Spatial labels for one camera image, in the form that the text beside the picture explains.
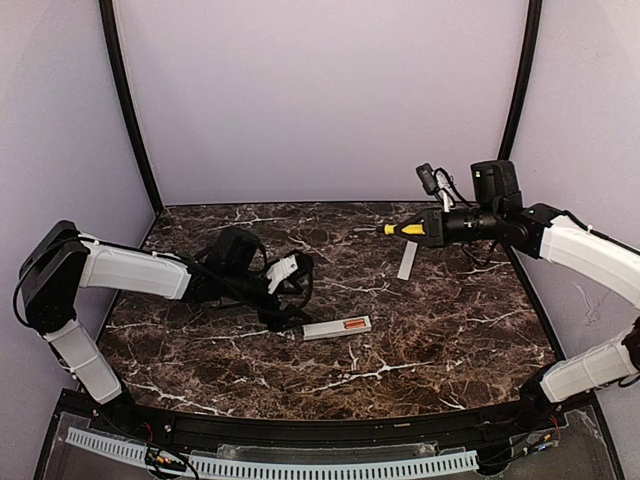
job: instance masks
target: brown marble surface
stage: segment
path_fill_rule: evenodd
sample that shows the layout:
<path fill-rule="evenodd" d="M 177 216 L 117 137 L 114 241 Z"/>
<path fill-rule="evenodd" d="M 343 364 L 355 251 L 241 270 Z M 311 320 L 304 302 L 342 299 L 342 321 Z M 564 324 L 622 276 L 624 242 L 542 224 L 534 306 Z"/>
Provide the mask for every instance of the brown marble surface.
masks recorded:
<path fill-rule="evenodd" d="M 313 255 L 317 321 L 369 315 L 370 333 L 312 342 L 270 333 L 247 308 L 216 310 L 124 293 L 101 349 L 143 405 L 270 419 L 386 418 L 517 398 L 553 354 L 503 252 L 475 267 L 458 245 L 420 249 L 396 278 L 399 239 L 354 227 L 399 221 L 410 203 L 171 207 L 146 248 L 194 254 L 228 225 L 270 257 Z M 486 253 L 486 243 L 472 251 Z"/>

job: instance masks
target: yellow screwdriver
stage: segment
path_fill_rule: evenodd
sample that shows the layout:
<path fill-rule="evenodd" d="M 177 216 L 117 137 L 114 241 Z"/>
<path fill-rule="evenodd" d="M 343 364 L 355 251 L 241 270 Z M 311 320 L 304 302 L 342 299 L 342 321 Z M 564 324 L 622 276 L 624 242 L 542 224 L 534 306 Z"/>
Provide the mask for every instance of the yellow screwdriver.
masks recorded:
<path fill-rule="evenodd" d="M 395 225 L 381 225 L 379 227 L 362 227 L 362 228 L 354 228 L 354 232 L 377 232 L 383 233 L 384 235 L 395 235 L 396 226 Z M 425 235 L 424 227 L 421 223 L 416 223 L 414 225 L 407 225 L 402 229 L 402 233 L 406 235 Z"/>

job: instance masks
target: battery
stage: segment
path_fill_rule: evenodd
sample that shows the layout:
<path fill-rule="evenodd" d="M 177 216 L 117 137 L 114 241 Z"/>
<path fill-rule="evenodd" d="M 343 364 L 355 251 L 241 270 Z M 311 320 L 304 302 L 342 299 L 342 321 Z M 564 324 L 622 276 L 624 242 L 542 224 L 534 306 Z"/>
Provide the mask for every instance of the battery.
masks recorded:
<path fill-rule="evenodd" d="M 342 337 L 344 335 L 370 332 L 371 319 L 368 315 L 365 315 L 363 317 L 347 318 L 345 320 L 304 325 L 302 329 L 304 330 L 304 340 Z"/>

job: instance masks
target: perforated metal rail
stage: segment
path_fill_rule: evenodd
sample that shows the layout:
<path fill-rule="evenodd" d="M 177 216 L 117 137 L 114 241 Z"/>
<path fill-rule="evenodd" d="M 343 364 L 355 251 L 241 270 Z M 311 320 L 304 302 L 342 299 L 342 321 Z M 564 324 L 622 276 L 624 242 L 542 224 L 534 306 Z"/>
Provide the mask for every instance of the perforated metal rail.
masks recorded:
<path fill-rule="evenodd" d="M 141 443 L 73 427 L 69 428 L 66 442 L 122 463 L 147 468 L 144 463 L 146 446 Z M 475 450 L 412 460 L 336 465 L 254 463 L 199 455 L 191 455 L 190 462 L 200 478 L 222 480 L 417 480 L 478 469 Z M 187 470 L 183 476 L 193 477 L 193 473 Z"/>

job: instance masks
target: white wall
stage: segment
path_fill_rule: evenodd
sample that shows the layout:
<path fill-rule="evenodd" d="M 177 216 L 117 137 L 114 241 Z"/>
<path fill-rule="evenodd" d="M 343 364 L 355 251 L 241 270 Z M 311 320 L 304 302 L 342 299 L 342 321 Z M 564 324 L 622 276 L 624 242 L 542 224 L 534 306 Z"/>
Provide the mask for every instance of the white wall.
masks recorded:
<path fill-rule="evenodd" d="M 423 199 L 497 155 L 526 0 L 118 1 L 167 204 Z"/>
<path fill-rule="evenodd" d="M 68 375 L 10 306 L 18 267 L 60 219 L 138 244 L 152 210 L 126 134 L 97 1 L 10 0 L 0 14 L 0 479 L 33 476 Z M 111 291 L 82 292 L 95 334 Z"/>
<path fill-rule="evenodd" d="M 640 2 L 544 3 L 513 150 L 528 204 L 573 211 L 640 246 Z M 628 328 L 638 312 L 583 277 L 542 262 L 526 268 L 567 355 Z M 640 385 L 600 399 L 628 479 L 640 479 Z"/>

